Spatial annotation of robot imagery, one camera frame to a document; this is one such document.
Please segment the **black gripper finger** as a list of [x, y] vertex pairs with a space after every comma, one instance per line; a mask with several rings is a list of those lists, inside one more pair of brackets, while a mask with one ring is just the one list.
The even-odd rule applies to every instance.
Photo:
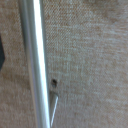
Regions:
[[0, 36], [0, 70], [2, 69], [4, 61], [5, 61], [5, 54], [4, 54], [4, 49], [3, 49], [2, 40]]

